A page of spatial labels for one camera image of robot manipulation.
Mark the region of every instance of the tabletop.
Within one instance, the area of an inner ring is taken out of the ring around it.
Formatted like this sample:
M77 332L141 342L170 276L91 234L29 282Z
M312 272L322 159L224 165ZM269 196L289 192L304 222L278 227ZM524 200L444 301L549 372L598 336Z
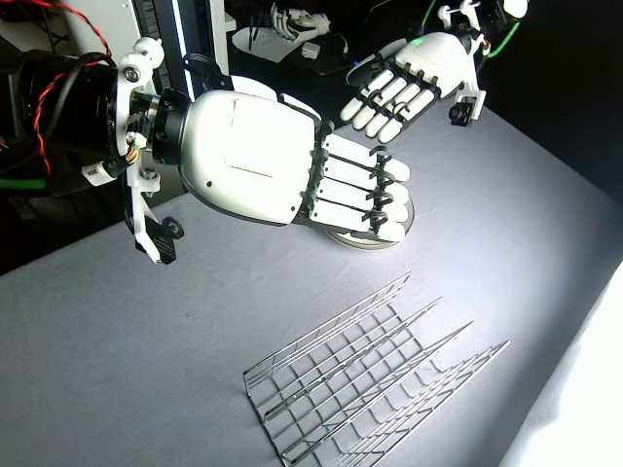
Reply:
M277 466L242 372L407 271L396 307L443 297L424 334L474 320L465 357L511 343L383 465L497 465L623 257L623 212L489 110L450 126L450 105L388 145L416 221L386 250L185 195L156 209L186 232L170 266L120 224L1 277L0 465Z

